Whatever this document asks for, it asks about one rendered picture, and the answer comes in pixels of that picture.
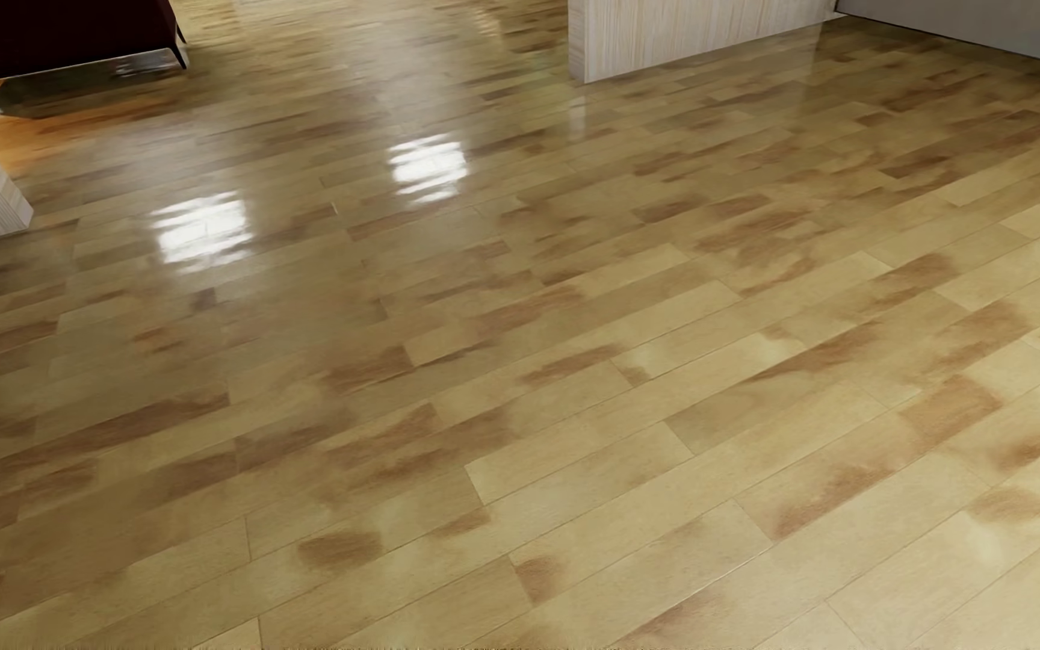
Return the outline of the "dark maroon sofa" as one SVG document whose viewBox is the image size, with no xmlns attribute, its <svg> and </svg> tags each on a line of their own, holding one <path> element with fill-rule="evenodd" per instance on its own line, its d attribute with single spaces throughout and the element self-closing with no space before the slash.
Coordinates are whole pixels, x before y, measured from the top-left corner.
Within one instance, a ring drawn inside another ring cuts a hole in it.
<svg viewBox="0 0 1040 650">
<path fill-rule="evenodd" d="M 0 0 L 0 80 L 185 43 L 170 0 Z"/>
</svg>

